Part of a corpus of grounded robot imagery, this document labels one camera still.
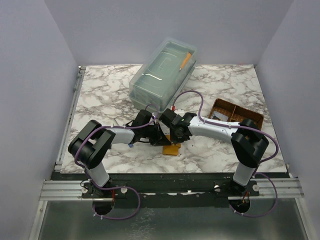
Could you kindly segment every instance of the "cable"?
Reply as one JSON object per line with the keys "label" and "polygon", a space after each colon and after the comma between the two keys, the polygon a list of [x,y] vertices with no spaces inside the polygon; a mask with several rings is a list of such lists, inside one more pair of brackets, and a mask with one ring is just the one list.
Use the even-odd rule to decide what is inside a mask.
{"label": "cable", "polygon": [[[201,94],[200,92],[198,92],[198,91],[188,90],[188,91],[184,91],[184,92],[181,92],[180,94],[178,94],[178,96],[176,96],[175,100],[173,101],[172,109],[175,109],[175,103],[176,103],[178,97],[180,97],[182,94],[185,94],[185,93],[196,93],[196,94],[198,94],[198,95],[201,97],[201,105],[200,105],[200,108],[199,108],[199,111],[198,111],[198,117],[199,117],[199,119],[200,119],[202,122],[204,122],[204,123],[206,123],[206,124],[216,125],[216,126],[219,126],[219,127],[224,127],[224,128],[229,128],[229,127],[230,127],[230,128],[233,128],[233,129],[247,129],[247,130],[251,130],[251,131],[257,132],[257,133],[259,133],[259,134],[263,134],[263,135],[267,136],[269,139],[271,139],[272,142],[273,142],[274,145],[275,145],[275,152],[274,152],[274,154],[272,154],[271,156],[269,156],[269,157],[261,160],[261,161],[259,162],[259,164],[261,164],[261,163],[263,163],[263,162],[265,162],[265,161],[268,161],[268,160],[274,158],[274,157],[278,154],[278,152],[279,152],[279,145],[278,145],[277,141],[276,141],[272,136],[270,136],[269,134],[267,134],[266,132],[260,131],[260,130],[255,129],[255,128],[252,128],[252,127],[247,127],[247,126],[240,126],[240,125],[232,125],[232,126],[229,126],[229,125],[223,124],[223,123],[217,123],[217,122],[212,122],[212,121],[205,121],[205,120],[202,118],[202,116],[201,116],[201,110],[202,110],[202,107],[203,107],[203,105],[204,105],[204,97],[203,97],[202,94]],[[274,188],[275,201],[274,201],[274,204],[273,204],[272,208],[271,208],[269,211],[267,211],[267,212],[265,212],[265,213],[263,213],[263,214],[259,214],[259,215],[249,215],[249,214],[240,213],[240,212],[236,211],[236,210],[230,205],[230,207],[233,209],[233,211],[234,211],[236,214],[239,214],[239,215],[241,215],[241,216],[245,216],[245,217],[248,217],[248,218],[263,217],[263,216],[271,213],[271,211],[273,211],[273,210],[276,208],[277,203],[278,203],[278,192],[277,192],[277,189],[276,189],[275,184],[272,182],[272,180],[271,180],[267,175],[263,174],[262,172],[257,172],[258,167],[254,170],[252,176],[262,175],[262,176],[264,176],[265,178],[267,178],[267,179],[270,181],[270,183],[272,184],[272,186],[273,186],[273,188]]]}
{"label": "cable", "polygon": [[116,192],[115,192],[114,189],[112,190],[112,201],[113,201],[113,202],[116,201]]}
{"label": "cable", "polygon": [[86,179],[86,180],[83,180],[83,181],[80,182],[80,186],[81,186],[82,188],[84,188],[84,189],[89,190],[85,185],[82,185],[82,183],[84,183],[85,181],[87,181],[88,183],[90,182],[90,181],[88,181],[87,179]]}
{"label": "cable", "polygon": [[86,137],[86,139],[83,141],[83,143],[80,145],[78,151],[76,152],[76,154],[75,154],[75,156],[74,156],[74,163],[75,163],[76,165],[82,167],[82,168],[85,167],[84,165],[82,165],[81,163],[78,162],[79,154],[80,154],[82,148],[84,147],[84,145],[88,142],[88,140],[89,140],[96,132],[100,131],[101,129],[111,129],[111,128],[114,128],[114,129],[141,129],[141,128],[144,128],[144,127],[152,124],[152,123],[156,120],[156,118],[158,117],[158,115],[159,115],[159,108],[158,108],[157,105],[151,103],[151,104],[148,104],[148,105],[145,107],[145,109],[147,109],[147,107],[149,107],[149,106],[154,106],[154,107],[156,108],[156,115],[154,116],[154,118],[153,118],[150,122],[148,122],[148,123],[146,123],[146,124],[144,124],[144,125],[141,125],[141,126],[100,126],[100,127],[98,127],[97,129],[95,129],[94,131],[92,131],[92,132]]}
{"label": "cable", "polygon": [[245,195],[243,196],[243,198],[242,198],[242,203],[244,204],[245,203],[245,198],[246,198],[246,196],[248,195],[248,191],[246,191],[246,193],[245,193]]}
{"label": "cable", "polygon": [[271,139],[272,142],[273,142],[274,145],[275,145],[275,152],[274,152],[274,154],[272,154],[271,156],[269,156],[269,157],[261,160],[261,161],[259,162],[259,164],[261,164],[261,163],[263,163],[263,162],[265,162],[265,161],[268,161],[268,160],[270,160],[270,159],[273,159],[273,158],[278,154],[278,152],[279,152],[279,145],[278,145],[277,141],[276,141],[272,136],[270,136],[268,133],[266,133],[266,132],[264,132],[264,131],[260,131],[260,130],[258,130],[258,129],[255,129],[255,128],[252,128],[252,127],[248,127],[248,126],[241,126],[241,125],[231,125],[231,126],[229,126],[229,125],[223,124],[223,123],[217,123],[217,122],[213,122],[213,121],[205,121],[205,120],[202,118],[202,116],[201,116],[201,110],[202,110],[202,107],[203,107],[205,101],[204,101],[204,97],[202,96],[202,94],[201,94],[200,92],[198,92],[198,91],[188,90],[188,91],[181,92],[180,94],[178,94],[178,96],[176,96],[175,100],[173,101],[172,108],[175,108],[175,103],[176,103],[177,99],[178,99],[182,94],[186,94],[186,93],[196,93],[196,94],[198,94],[198,95],[201,97],[201,105],[200,105],[200,107],[199,107],[198,117],[199,117],[199,119],[200,119],[202,122],[204,122],[204,123],[206,123],[206,124],[216,125],[216,126],[219,126],[219,127],[224,127],[224,128],[247,129],[247,130],[251,130],[251,131],[254,131],[254,132],[256,132],[256,133],[265,135],[265,136],[267,136],[269,139]]}
{"label": "cable", "polygon": [[271,207],[271,209],[265,213],[262,213],[262,214],[258,214],[258,215],[250,215],[250,214],[245,214],[243,212],[238,212],[236,211],[231,205],[230,208],[233,210],[233,212],[235,214],[238,214],[240,216],[243,216],[243,217],[247,217],[247,218],[259,218],[259,217],[264,217],[266,215],[268,215],[269,213],[271,213],[277,206],[278,204],[278,192],[277,192],[277,188],[274,184],[274,182],[270,179],[270,177],[268,177],[267,175],[263,174],[262,172],[256,172],[254,175],[261,175],[261,176],[264,176],[266,179],[269,180],[269,182],[272,184],[273,186],[273,189],[274,189],[274,193],[275,193],[275,200],[274,200],[274,203],[273,203],[273,206]]}
{"label": "cable", "polygon": [[[82,164],[80,164],[80,163],[78,162],[79,154],[80,154],[82,148],[84,147],[84,145],[88,142],[88,140],[89,140],[96,132],[100,131],[101,129],[110,129],[110,128],[116,128],[116,129],[141,129],[141,128],[144,128],[144,127],[152,124],[152,123],[156,120],[156,118],[158,117],[158,115],[159,115],[159,108],[158,108],[157,105],[151,103],[151,104],[148,104],[147,106],[145,106],[145,109],[147,109],[149,106],[154,106],[154,107],[155,107],[155,109],[156,109],[156,114],[155,114],[155,116],[152,118],[152,120],[151,120],[150,122],[148,122],[148,123],[146,123],[146,124],[144,124],[144,125],[141,125],[141,126],[123,126],[123,127],[122,127],[122,126],[113,126],[113,127],[111,127],[111,126],[100,126],[100,127],[98,127],[96,130],[92,131],[92,132],[85,138],[85,140],[83,141],[83,143],[80,145],[78,151],[76,152],[76,154],[75,154],[75,156],[74,156],[74,163],[75,163],[76,165],[82,167],[82,168],[85,168],[84,165],[82,165]],[[129,219],[129,218],[131,218],[132,216],[134,216],[135,214],[137,214],[137,212],[138,212],[139,209],[140,209],[141,200],[140,200],[139,193],[138,193],[134,188],[132,188],[132,187],[130,187],[130,186],[101,187],[101,186],[97,185],[97,184],[95,183],[95,181],[92,180],[92,178],[90,177],[89,173],[88,173],[86,170],[84,170],[84,173],[89,177],[91,183],[92,183],[96,188],[98,188],[98,189],[100,189],[100,190],[109,191],[109,190],[126,188],[126,189],[132,190],[132,191],[136,194],[136,196],[137,196],[137,198],[138,198],[138,206],[136,207],[135,211],[134,211],[132,214],[130,214],[129,216],[124,216],[124,217],[110,217],[110,216],[104,216],[104,215],[99,215],[99,214],[96,214],[96,213],[95,213],[96,215],[98,215],[99,217],[104,218],[104,219],[110,219],[110,220],[125,220],[125,219]]]}

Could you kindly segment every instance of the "orange object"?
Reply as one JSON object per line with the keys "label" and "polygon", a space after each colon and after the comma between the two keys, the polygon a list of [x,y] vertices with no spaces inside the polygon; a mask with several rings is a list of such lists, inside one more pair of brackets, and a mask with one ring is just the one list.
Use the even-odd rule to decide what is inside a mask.
{"label": "orange object", "polygon": [[[170,140],[170,135],[165,135],[167,139]],[[181,148],[181,143],[171,144],[170,146],[163,146],[162,154],[164,155],[174,155],[179,154],[179,148]]]}
{"label": "orange object", "polygon": [[180,66],[179,71],[185,67],[185,65],[187,64],[187,62],[188,62],[189,59],[191,58],[191,56],[192,56],[192,55],[191,55],[190,52],[187,52],[187,53],[186,53],[186,57],[185,57],[185,59],[183,60],[181,66]]}

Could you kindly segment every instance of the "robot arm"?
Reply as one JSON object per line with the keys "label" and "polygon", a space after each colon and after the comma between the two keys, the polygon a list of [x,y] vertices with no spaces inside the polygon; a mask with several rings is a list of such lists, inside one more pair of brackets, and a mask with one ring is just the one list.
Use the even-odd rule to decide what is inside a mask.
{"label": "robot arm", "polygon": [[[152,114],[150,112],[141,110],[135,120],[132,121],[131,126],[128,124],[126,126],[142,126],[149,123],[151,118]],[[268,140],[262,134],[241,128],[208,124],[206,121],[215,122],[215,120],[205,118],[203,122],[195,113],[187,112],[184,116],[180,116],[174,111],[166,109],[159,120],[170,129],[170,141],[175,144],[189,140],[190,136],[205,136],[232,144],[239,160],[232,180],[240,188],[244,188],[248,184],[269,145]],[[257,126],[250,119],[245,119],[241,123],[227,122],[226,124],[257,129]],[[88,122],[70,143],[68,151],[75,156],[88,135],[99,127],[101,127],[101,124],[95,120]],[[102,163],[107,150],[111,148],[112,144],[133,144],[139,142],[140,138],[149,138],[149,143],[153,146],[171,144],[158,123],[133,130],[125,128],[101,129],[91,137],[96,142],[88,141],[81,149],[78,160],[97,185],[103,187],[110,179]]]}
{"label": "robot arm", "polygon": [[[248,184],[269,145],[269,141],[262,134],[242,128],[208,124],[206,122],[216,122],[218,124],[221,122],[207,118],[202,121],[195,113],[187,112],[184,116],[180,116],[174,111],[166,109],[160,120],[170,129],[170,139],[175,144],[189,140],[190,136],[205,136],[232,144],[239,160],[232,180],[240,188]],[[250,119],[245,119],[243,122],[226,122],[225,125],[241,125],[258,129]]]}

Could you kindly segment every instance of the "orange block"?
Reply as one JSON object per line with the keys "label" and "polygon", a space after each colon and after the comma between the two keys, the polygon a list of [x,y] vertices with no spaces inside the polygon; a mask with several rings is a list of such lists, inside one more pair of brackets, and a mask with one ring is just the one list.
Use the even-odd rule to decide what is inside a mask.
{"label": "orange block", "polygon": [[[167,139],[170,140],[170,135],[165,135]],[[162,154],[164,155],[174,155],[179,154],[179,148],[181,148],[181,143],[171,144],[170,146],[163,146]]]}

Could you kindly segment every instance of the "screw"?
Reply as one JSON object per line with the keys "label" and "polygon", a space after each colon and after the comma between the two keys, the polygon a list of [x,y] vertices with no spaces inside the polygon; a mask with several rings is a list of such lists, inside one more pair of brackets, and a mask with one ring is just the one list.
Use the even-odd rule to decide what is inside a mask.
{"label": "screw", "polygon": [[221,191],[219,185],[215,185],[213,189],[214,189],[215,192],[220,192]]}
{"label": "screw", "polygon": [[81,192],[83,193],[83,194],[86,194],[87,192],[88,192],[88,189],[86,189],[86,188],[81,188]]}
{"label": "screw", "polygon": [[125,188],[125,187],[121,188],[121,193],[125,194],[127,191],[128,191],[128,188]]}
{"label": "screw", "polygon": [[253,189],[253,191],[255,191],[255,192],[259,192],[259,186],[257,185],[257,184],[255,184],[255,185],[253,185],[252,186],[252,189]]}

